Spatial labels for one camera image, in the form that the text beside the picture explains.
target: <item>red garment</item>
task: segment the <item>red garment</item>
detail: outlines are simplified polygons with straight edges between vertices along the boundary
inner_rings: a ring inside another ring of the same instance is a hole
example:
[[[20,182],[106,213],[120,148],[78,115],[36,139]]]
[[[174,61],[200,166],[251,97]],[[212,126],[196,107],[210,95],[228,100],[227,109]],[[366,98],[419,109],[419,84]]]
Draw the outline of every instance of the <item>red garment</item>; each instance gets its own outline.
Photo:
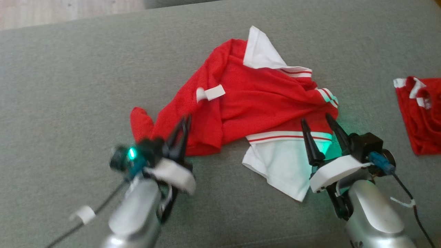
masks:
[[[182,116],[192,114],[187,155],[217,153],[227,144],[247,135],[269,131],[301,131],[305,117],[313,132],[332,134],[325,113],[337,117],[337,99],[327,89],[317,89],[312,71],[244,66],[247,42],[231,39],[215,48],[205,63],[159,113],[154,125],[141,108],[131,113],[135,141],[167,137]],[[197,101],[196,90],[221,85],[225,95]],[[264,139],[290,135],[266,136]]]
[[[396,94],[415,154],[441,153],[441,79],[396,79]]]

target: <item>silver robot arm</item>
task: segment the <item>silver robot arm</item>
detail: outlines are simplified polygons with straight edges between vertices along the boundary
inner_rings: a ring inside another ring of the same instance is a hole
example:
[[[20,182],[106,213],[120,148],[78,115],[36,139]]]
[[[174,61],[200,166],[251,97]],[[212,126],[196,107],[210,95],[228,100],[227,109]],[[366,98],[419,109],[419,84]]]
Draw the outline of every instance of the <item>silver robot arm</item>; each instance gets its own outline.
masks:
[[[345,232],[353,248],[416,248],[405,233],[400,216],[374,182],[375,177],[386,175],[398,180],[395,159],[383,149],[383,141],[372,133],[347,135],[331,115],[327,114],[326,119],[342,156],[325,160],[306,120],[302,120],[306,153],[312,166],[311,190],[328,193],[337,217],[347,221]]]
[[[112,234],[101,248],[152,248],[161,231],[161,192],[153,179],[140,179],[109,219]]]
[[[416,248],[400,216],[372,182],[354,182],[348,197],[353,212],[344,229],[352,247]]]
[[[126,174],[131,187],[109,219],[111,234],[101,248],[153,248],[178,192],[192,195],[196,181],[185,161],[191,118],[183,118],[169,138],[119,146],[110,167]]]

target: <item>blue connector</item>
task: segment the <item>blue connector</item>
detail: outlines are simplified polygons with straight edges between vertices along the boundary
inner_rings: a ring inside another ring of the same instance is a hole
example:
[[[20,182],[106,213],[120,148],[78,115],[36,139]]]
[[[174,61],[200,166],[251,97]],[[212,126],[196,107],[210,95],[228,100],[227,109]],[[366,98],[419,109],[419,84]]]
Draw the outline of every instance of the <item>blue connector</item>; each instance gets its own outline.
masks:
[[[129,169],[128,179],[131,181],[133,178],[142,171],[142,169],[147,165],[146,160],[142,156],[137,156],[133,160],[133,167]]]
[[[395,166],[391,165],[385,156],[376,151],[369,153],[369,161],[380,168],[386,175],[392,175],[395,172]]]

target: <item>red stripe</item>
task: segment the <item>red stripe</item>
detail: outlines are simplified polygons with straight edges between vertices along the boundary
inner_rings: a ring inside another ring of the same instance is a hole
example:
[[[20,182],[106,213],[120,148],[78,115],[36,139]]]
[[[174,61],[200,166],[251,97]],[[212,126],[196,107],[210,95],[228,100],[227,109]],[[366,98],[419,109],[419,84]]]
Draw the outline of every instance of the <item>red stripe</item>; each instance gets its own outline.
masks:
[[[335,105],[337,105],[338,106],[338,103],[334,100],[334,99],[332,99],[332,97],[329,95],[329,93],[328,93],[328,91],[327,90],[324,90],[324,89],[322,89],[325,93],[326,93],[326,95],[331,99],[331,101],[333,101],[334,103],[335,103]]]
[[[266,140],[266,139],[277,139],[277,138],[303,138],[303,136],[302,135],[280,135],[280,136],[272,136],[272,137],[266,137],[266,138],[261,138],[261,139],[251,139],[248,142],[261,141],[261,140]],[[328,139],[328,138],[322,138],[322,137],[313,137],[313,138],[331,141],[331,139]]]
[[[309,73],[309,74],[312,74],[312,72],[310,72],[310,71],[290,72],[290,71],[286,71],[286,70],[284,70],[284,69],[280,69],[280,70],[283,71],[283,72],[285,72],[285,73],[288,73],[288,74],[300,74],[300,73]]]

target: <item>gray couch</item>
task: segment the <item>gray couch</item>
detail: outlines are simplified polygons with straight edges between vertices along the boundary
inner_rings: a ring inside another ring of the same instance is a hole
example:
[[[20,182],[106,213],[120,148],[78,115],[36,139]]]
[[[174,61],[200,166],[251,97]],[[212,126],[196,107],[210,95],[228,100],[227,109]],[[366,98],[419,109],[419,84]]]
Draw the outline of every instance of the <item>gray couch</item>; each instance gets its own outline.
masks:
[[[439,240],[441,156],[412,153],[392,85],[441,76],[439,23],[433,0],[225,0],[1,32],[0,247],[43,247],[80,206],[96,208],[121,180],[108,161],[133,141],[131,109],[156,116],[213,48],[251,25],[333,91],[345,129],[384,139]],[[191,158],[197,193],[178,198],[158,247],[350,247],[326,194],[294,201],[241,165],[247,148],[242,139]],[[406,199],[392,178],[377,183]],[[59,247],[98,247],[121,199]],[[412,211],[395,207],[426,247]]]

